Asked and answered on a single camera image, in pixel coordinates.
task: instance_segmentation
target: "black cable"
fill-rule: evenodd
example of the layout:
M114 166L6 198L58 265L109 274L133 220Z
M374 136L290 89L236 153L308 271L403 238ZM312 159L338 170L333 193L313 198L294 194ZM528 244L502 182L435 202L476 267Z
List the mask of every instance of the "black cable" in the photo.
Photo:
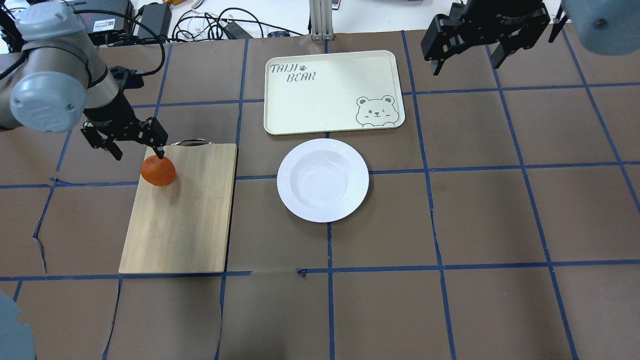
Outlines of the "black cable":
M246 11L245 9L241 9L241 8L226 8L226 9L222 10L220 15L218 15L218 19L222 19L222 14L224 14L225 12L231 11L231 10L238 10L238 11L241 11L241 12L245 12L245 13L249 14L249 16L253 17L255 19L256 23L258 24L258 26L260 27L260 37L264 38L264 30L262 29L262 23L260 22L260 20L258 20L257 17L255 17L254 14Z
M6 5L4 4L4 1L2 2L2 10L4 12L6 12L7 14L9 14L9 16L15 20L15 16L13 16L13 13L11 11L9 11L9 8L6 7Z
M63 3L67 4L68 7L70 7L71 9L75 10L76 8L74 8L73 5L69 4L67 0L62 0Z
M13 63L13 65L6 68L5 71L2 71L2 74L0 74L0 80L6 78L7 75L11 74L15 69L17 69L18 66L20 66L22 63L24 63L27 60L27 57L29 57L28 52L23 51L22 54L20 54L20 58L18 58L18 60L16 60L15 63Z
M74 10L74 14L80 14L80 13L101 13L104 15L111 15L111 16L117 16L117 17L121 17L125 20L131 21L135 24L137 24L139 27L143 28L144 30L147 30L147 32L149 32L149 34L151 34L151 36L154 38L154 40L157 42L158 45L160 45L160 53L162 56L162 59L160 60L160 65L158 65L158 67L156 67L154 70L151 71L147 71L147 72L143 72L142 74L137 74L140 76L149 76L149 75L153 75L157 72L159 72L160 70L162 70L163 66L164 66L164 61L166 59L166 54L164 53L164 45L162 44L162 40L158 37L158 35L156 33L154 33L153 30L149 29L147 25L144 25L143 23L141 23L140 21L133 19L132 17L128 16L128 15L124 15L121 13L116 13L116 12L111 12L109 10Z
M207 28L205 28L201 32L199 32L198 34L194 35L193 33L191 33L188 30L181 29L180 28L180 24L183 21L190 20L190 19L205 19L204 15L194 15L194 16L184 17L187 13L189 13L189 12L183 13L180 16L180 18L178 19L178 21L176 22L175 26L173 27L172 38L177 38L181 33L186 33L186 34L188 34L188 38L194 39L194 38L200 36L201 34L203 34L203 33L205 33L207 31ZM214 19L216 19L217 21L224 21L224 22L229 22L230 20L232 20L232 21L238 21L238 22L251 22L251 23L254 23L254 24L257 23L255 20L229 19L229 18L222 19L220 17L214 18ZM268 26L270 28L279 29L279 30L283 30L283 31L288 31L288 32L290 32L292 34L303 36L303 34L298 33L297 31L289 30L289 29L286 29L286 28L283 28L283 27L280 27L280 26L276 26L276 25L267 24L266 22L261 22L260 21L259 23L264 25L264 26ZM201 39L201 40L219 40L219 39L218 38L208 38L208 39Z
M214 40L220 40L222 38L221 30L223 30L223 27L222 25L220 25L220 22L218 21L218 19L211 16L209 13L204 13L204 17L207 23L209 24L208 30L207 30L207 37L212 38Z
M252 22L252 23L255 23L255 21L253 21L253 20L233 19L233 21L239 21L239 22ZM292 33L292 34L295 34L295 35L304 36L304 34L298 33L298 32L293 31L293 30L289 30L289 29L281 28L280 26L270 25L270 24L267 24L266 22L260 22L260 23L261 23L262 25L269 26L270 28L274 28L274 29L278 29L278 30L283 30L283 31L288 31L288 32L290 32L290 33Z
M140 18L140 16L141 16L140 14L137 14L133 19L134 20L138 20ZM129 34L133 35L133 34L135 34L135 32L136 32L136 24L133 23L133 24L131 24L131 29L129 29Z

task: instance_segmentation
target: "black device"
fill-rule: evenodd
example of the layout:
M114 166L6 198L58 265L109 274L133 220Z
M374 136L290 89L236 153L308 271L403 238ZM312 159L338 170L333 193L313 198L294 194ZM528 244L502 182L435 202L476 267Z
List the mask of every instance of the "black device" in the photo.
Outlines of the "black device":
M74 10L107 10L134 16L130 0L75 0L67 3ZM82 13L78 17L94 45L110 44L118 40L119 34L131 32L131 22L121 17L101 13Z
M151 29L160 38L166 38L169 34L169 23L171 23L171 8L169 4L147 4L142 8L142 19L144 25ZM152 38L153 36L145 29L138 28L138 38Z
M268 38L288 38L291 34L288 31L272 31L267 34Z
M424 59L438 75L444 61L475 45L500 42L491 56L500 67L518 49L536 44L551 21L542 0L469 0L453 3L449 15L433 17L422 42Z
M253 38L253 36L249 35L240 25L238 25L235 21L230 21L222 31L225 32L226 36L230 40L235 40L239 38Z

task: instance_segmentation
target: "blue tape line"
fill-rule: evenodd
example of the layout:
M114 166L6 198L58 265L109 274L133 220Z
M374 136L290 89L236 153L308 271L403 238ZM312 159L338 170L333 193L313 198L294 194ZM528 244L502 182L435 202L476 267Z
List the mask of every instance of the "blue tape line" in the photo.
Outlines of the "blue tape line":
M247 55L249 53L249 40L245 39L244 40L244 54L243 54L243 62L242 62L242 75L240 78L240 94L239 97L240 99L238 100L238 121L236 124L236 146L240 147L240 131L242 129L242 112L243 112L243 103L244 103L244 81L246 79L246 59L247 59ZM235 192L236 192L236 181L238 180L238 177L235 178L234 180L234 194L232 196L232 199L235 198ZM231 210L230 213L233 214L234 210L234 204L233 202L231 203ZM229 245L231 244L231 221L232 218L229 218L229 230L227 233L227 253L225 255L225 269L228 266L228 259L229 259ZM221 345L221 339L222 339L222 321L223 321L223 314L224 314L224 309L225 309L225 294L226 294L226 290L227 290L227 276L224 275L222 277L222 281L220 282L220 299L219 299L219 303L220 303L220 333L218 334L218 346L216 347L216 355L214 356L214 360L218 360L220 358L220 345Z
M491 167L435 167L429 172L455 172L455 171L484 171L484 170L514 170L520 169L519 165L498 165Z
M68 181L52 178L60 188L82 188L87 186L132 186L138 185L137 181L115 181L113 183L70 183Z
M584 73L582 73L582 68L580 67L580 64L578 63L578 58L575 55L575 52L573 51L573 48L571 47L571 43L569 42L569 38L568 36L566 36L566 31L563 29L562 31L563 37L564 37L564 41L566 42L567 47L569 48L569 52L571 53L571 57L573 58L573 62L575 63L575 67L576 69L578 69L578 74L580 74L580 78L582 80L582 83L584 83L584 85L586 86L586 91L587 91L587 95L589 96L589 100L591 101L591 105L593 106L593 110L596 113L596 116L598 117L598 121L600 121L600 125L602 126L602 130L604 131L604 135L607 137L607 141L609 142L609 145L611 146L611 150L613 150L613 154L616 157L616 160L618 160L618 165L620 166L620 170L622 171L622 175L625 177L625 182L627 182L627 187L629 188L629 192L631 193L631 197L633 198L635 204L636 204L636 209L638 211L638 213L640 213L640 201L638 201L638 197L636 196L636 191L634 190L634 186L631 183L631 180L629 179L629 175L627 174L627 170L625 170L625 167L623 165L622 162L622 158L620 157L620 154L618 153L618 150L616 149L616 144L613 142L613 138L611 137L611 134L609 133L609 130L607 129L607 124L604 121L604 118L602 117L602 114L600 113L600 109L598 109L598 105L596 104L595 99L593 98L593 94L591 93L591 90L589 89L589 87L587 86L587 79L584 77Z
M236 195L236 182L234 181L234 191L233 194L231 195L231 199L235 199ZM231 202L231 210L229 211L230 214L234 213L234 203L233 201ZM225 270L228 267L229 264L229 246L231 244L231 223L232 223L233 218L229 218L229 230L227 231L227 252L225 254ZM214 356L214 360L217 360L220 358L220 344L222 342L222 325L223 325L223 318L222 318L222 314L223 314L223 310L225 308L225 292L227 289L227 276L223 276L222 277L222 281L220 282L220 297L218 299L218 303L220 304L220 333L218 334L218 344L216 346L216 355Z
M158 104L161 108L171 108L173 106L195 106L195 105L222 105L237 104L240 100L218 100L218 101L197 101L197 102L169 102L166 104Z
M405 266L367 266L334 268L333 272L396 272L396 271L433 271L441 270L440 265L405 265Z
M489 47L485 46L487 56L491 59L491 51ZM524 159L522 157L522 152L520 151L520 144L518 143L518 138L516 136L515 128L513 127L513 123L511 121L511 114L509 113L509 108L507 107L507 102L504 98L504 92L502 91L502 86L500 84L500 78L498 77L498 72L492 68L493 77L495 79L495 84L498 86L498 93L500 94L500 101L502 102L502 107L504 109L504 114L507 118L507 123L509 125L509 132L511 132L511 137L513 139L513 145L515 146L516 153L518 155L518 162L520 163L520 167L522 168L522 177L524 178L525 185L527 187L527 193L529 194L529 201L531 203L531 209L533 210L534 218L536 219L536 225L538 227L538 234L540 236L540 242L542 244L542 249L545 253L545 259L547 260L547 268L549 270L549 275L551 276L551 283L554 287L554 293L556 294L556 300L558 304L558 309L560 310L560 317L562 318L562 322L564 325L564 332L566 334L567 340L569 342L569 348L571 350L572 358L578 359L578 355L575 350L575 345L573 344L573 336L571 334L571 329L569 326L569 321L567 320L566 313L564 311L564 303L562 300L562 296L560 294L560 288L557 283L556 273L554 272L554 267L551 262L551 255L549 254L549 249L547 246L547 239L545 237L544 230L542 229L542 223L540 221L540 214L538 213L538 206L536 205L536 199L533 196L533 190L531 188L531 183L529 182L529 175L527 174L527 167L525 166Z
M67 152L67 146L69 145L69 140L71 139L71 132L73 129L67 131L67 137L65 138L65 144L62 146L62 151L60 152L60 157L58 158L58 164L56 165L56 172L60 171L60 167L62 167L62 160L65 158L65 153Z
M635 265L640 259L610 259L610 260L578 260L553 261L553 266L600 266L600 265ZM457 265L404 265L404 266L355 266L332 268L337 272L396 272L396 271L438 271L444 270L482 270L482 269L510 269L510 268L543 268L548 263L496 263L496 264L457 264ZM328 268L299 268L298 273L326 274Z
M109 345L111 344L111 337L113 336L113 328L116 325L116 315L118 314L118 303L120 302L120 292L122 291L122 278L118 279L118 295L116 296L116 307L113 310L113 318L111 319L111 331L109 331L109 339L107 345L102 352L102 360L107 360L109 354Z
M640 165L640 161L623 161L623 165ZM573 163L573 164L537 164L537 165L525 165L527 169L530 168L570 168L570 167L610 167L618 166L617 162L604 162L604 163ZM429 172L463 172L463 171L485 171L485 170L518 170L520 165L497 165L487 167L442 167L442 168L429 168ZM370 170L370 175L380 174L412 174L420 173L424 170L421 168L403 168L395 170ZM236 176L236 180L258 180L258 179L276 179L277 174L271 175L247 175ZM72 187L72 186L129 186L137 185L137 181L122 181L115 183L70 183L64 180L58 179L58 186L60 187ZM49 184L16 184L16 185L0 185L2 189L26 189L26 188L48 188Z
M278 175L250 175L250 176L236 176L236 180L262 180L262 179L275 179Z
M148 105L131 105L133 109L144 109L144 108L155 108L156 104L148 104Z
M433 94L460 94L465 92L494 92L498 91L496 88L480 88L480 89L456 89L456 90L428 90L428 91L413 91L413 95L433 95Z
M406 168L399 170L370 170L369 175L381 175L381 174L413 174L423 173L423 168Z
M2 189L33 189L33 188L48 188L49 184L25 184L25 185L0 185Z
M633 265L633 264L640 264L640 259L580 260L580 261L554 262L554 266L597 266L597 265Z
M609 88L614 86L640 86L640 83L587 84L587 87L590 87L590 88Z
M22 289L22 280L18 281L18 286L15 287L15 291L13 292L13 301L18 301L18 296L20 295L20 289Z
M479 270L479 269L546 268L546 267L547 267L547 263L444 265L445 270Z
M218 334L218 346L216 347L216 355L214 356L214 360L218 360L220 358L220 343L221 343L220 340L222 339L222 314L225 308L225 290L226 289L227 289L227 277L223 276L222 281L220 282L220 298L218 299L218 303L220 304L220 333Z
M60 281L60 280L113 280L113 279L173 279L183 277L249 276L252 271L199 272L181 274L95 274L95 275L40 275L4 276L0 281Z
M328 278L328 296L329 296L329 358L335 360L335 331L333 317L333 249L332 249L333 231L331 223L326 223L326 254L327 254L327 278Z
M169 61L171 60L171 51L173 44L169 43L169 49L166 52L166 61L164 62L164 71L162 73L162 81L160 82L160 90L158 91L158 99L154 110L154 117L158 117L158 110L160 110L160 101L162 100L162 94L164 92L164 82L166 81L166 73L169 71Z
M244 103L244 81L246 79L246 58L249 53L249 39L244 41L244 54L242 60L242 78L240 80L240 100L238 100L238 123L236 126L236 145L240 147L240 131L242 129L242 110Z
M447 283L445 281L444 269L442 268L442 255L438 246L438 236L433 221L433 194L431 193L431 178L429 176L429 165L427 163L426 151L424 148L424 140L422 139L422 125L420 123L420 111L418 109L417 92L415 91L415 80L413 77L413 68L411 66L411 57L409 55L409 47L406 42L406 34L401 31L402 42L404 45L404 55L406 56L407 67L409 70L409 79L411 81L411 90L413 92L413 110L415 112L415 123L418 131L418 142L420 143L420 155L422 156L422 166L424 167L424 179L427 186L427 198L429 199L429 216L431 218L431 229L433 231L433 243L436 250L436 258L438 266L440 266L440 289L442 290L442 305L444 308L445 323L447 325L447 337L449 339L449 352L451 359L456 360L456 347L453 339L453 328L451 325L451 314L449 311L449 296L447 295Z
M542 164L542 165L525 165L527 168L567 168L567 167L610 167L616 166L618 163L575 163L575 164Z
M49 209L49 204L51 203L51 198L53 197L53 191L56 189L57 181L53 181L53 184L49 187L49 196L47 197L47 202L44 204L44 209L42 209L42 214L40 215L40 219L38 220L38 224L36 225L35 230L33 231L34 239L38 238L38 234L40 233L40 227L42 226L42 222L44 221L44 216L47 214L47 210ZM42 255L42 262L45 263L44 253Z
M522 91L522 90L557 90L557 89L580 89L580 88L584 88L584 85L512 86L509 88L501 88L501 89L502 91Z

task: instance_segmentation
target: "cable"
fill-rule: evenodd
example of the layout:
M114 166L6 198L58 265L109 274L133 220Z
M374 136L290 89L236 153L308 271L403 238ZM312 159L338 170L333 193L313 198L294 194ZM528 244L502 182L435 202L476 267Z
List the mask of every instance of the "cable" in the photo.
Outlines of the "cable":
M257 18L257 17L255 17L255 15L254 15L254 14L252 14L252 13L250 13L250 12L246 11L245 9L240 9L240 8L226 8L226 9L222 10L222 12L220 13L220 16L219 16L218 18L219 18L219 19L222 19L222 14L224 14L224 13L225 13L225 12L227 12L227 11L231 11L231 10L238 10L238 11L241 11L241 12L245 12L245 13L249 14L249 16L253 17L253 18L255 19L255 21L258 23L258 26L260 26L260 37L261 37L261 38L264 38L264 30L262 29L262 23L260 22L260 20L258 20L258 18Z
M188 13L191 13L191 12L192 12L192 10L189 10L189 11L187 11L187 12L183 13L183 14L180 16L180 18L178 19L178 21L176 22L176 24L175 24L175 25L174 25L174 27L173 27L173 31L172 31L172 38L174 38L174 39L175 39L175 38L178 38L178 37L182 34L182 36L184 36L184 37L186 38L186 40L199 41L199 40L195 40L195 38L197 38L197 37L198 37L198 36L200 36L201 34L203 34L203 33L205 33L205 32L208 32L208 30L210 30L210 27L205 27L205 28L204 28L203 30L201 30L199 33L197 33L197 34L193 34L192 32L190 32L190 31L188 31L188 30L185 30L185 29L180 28L180 24L181 24L182 22L184 22L184 21L187 21L187 20L191 21L191 20L193 20L193 19L205 19L205 18L207 18L207 15L208 15L208 16L211 16L211 15L209 15L208 13L201 13L201 14L203 14L203 15L193 15L193 16L185 17L185 15L187 15ZM256 21L256 20L231 19L231 18L223 19L222 17L213 17L213 19L215 19L215 20L218 22L218 23L215 25L215 27L216 27L216 32L218 32L218 30L219 30L219 29L220 29L220 30L222 30L222 26L220 25L220 21L223 21L223 22L229 22L230 20L232 20L232 21L237 21L237 22L250 22L250 23L254 23L254 24L261 24L261 25L264 25L264 26L268 26L268 27L270 27L270 28L279 29L279 30L283 30L283 31L288 31L288 32L290 32L290 33L292 33L292 34L295 34L295 35L301 35L301 36L303 35L303 34L301 34L301 33L298 33L297 31L289 30L289 29L287 29L287 28L283 28L283 27L276 26L276 25L267 24L267 23L265 23L265 22L261 22L261 21L259 21L259 20L258 20L258 21ZM201 39L201 40L220 40L221 35L222 35L222 34L220 34L219 36L216 36L216 37L208 36L208 38L206 38L206 39Z
M159 72L160 70L162 70L162 68L164 66L164 61L166 59L166 54L164 53L164 45L162 44L162 40L158 37L158 35L156 33L154 33L153 30L149 29L147 27L147 25L144 25L140 21L138 21L136 19L133 19L132 17L130 17L128 15L124 15L124 14L116 13L116 12L111 12L109 10L74 10L74 14L77 15L77 14L80 14L80 13L101 13L101 14L104 14L104 15L111 15L111 16L121 17L121 18L123 18L125 20L131 21L131 22L137 24L139 27L143 28L144 30L147 30L147 32L151 34L151 36L157 42L157 44L160 45L160 53L161 53L162 59L160 60L160 65L158 65L154 70L143 72L142 74L137 74L137 73L136 74L139 75L139 76L149 76L149 75L153 75L153 74Z
M6 12L13 20L15 20L15 16L13 16L13 13L9 11L9 8L6 7L4 1L2 2L2 10Z
M13 63L13 65L6 68L5 71L2 71L2 74L0 74L0 80L6 78L7 75L11 74L15 69L17 69L18 66L20 66L22 63L24 63L27 60L27 57L29 57L28 52L23 51L22 54L20 54L20 58L18 58L18 60L16 60L15 63Z

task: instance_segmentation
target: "tangerine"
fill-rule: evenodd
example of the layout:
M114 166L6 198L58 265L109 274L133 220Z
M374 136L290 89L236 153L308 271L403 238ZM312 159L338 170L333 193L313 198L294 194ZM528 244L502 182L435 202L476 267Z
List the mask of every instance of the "tangerine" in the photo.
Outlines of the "tangerine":
M175 167L166 156L160 159L151 155L142 163L140 174L152 185L166 186L175 179Z

